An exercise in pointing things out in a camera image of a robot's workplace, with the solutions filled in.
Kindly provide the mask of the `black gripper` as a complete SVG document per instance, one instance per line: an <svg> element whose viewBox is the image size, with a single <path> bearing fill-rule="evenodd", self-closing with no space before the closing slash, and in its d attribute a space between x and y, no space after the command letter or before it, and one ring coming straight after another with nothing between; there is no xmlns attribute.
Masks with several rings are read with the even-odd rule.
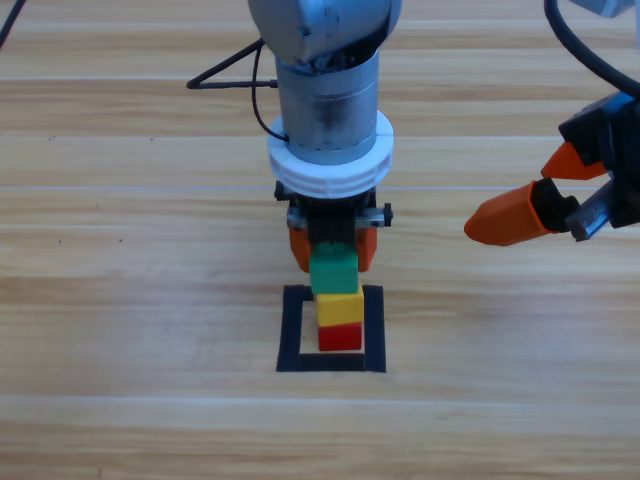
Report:
<svg viewBox="0 0 640 480"><path fill-rule="evenodd" d="M372 188L351 197L321 199L304 196L276 182L276 200L289 203L290 248L303 272L310 271L311 244L320 243L356 243L359 271L370 269L378 246L376 228L390 227L394 218L390 203L377 206L376 193Z"/></svg>
<svg viewBox="0 0 640 480"><path fill-rule="evenodd" d="M511 246L568 230L591 239L605 224L639 222L639 101L619 92L602 98L559 126L564 142L541 169L544 179L482 203L464 225L472 240ZM610 180L581 205L552 179Z"/></svg>

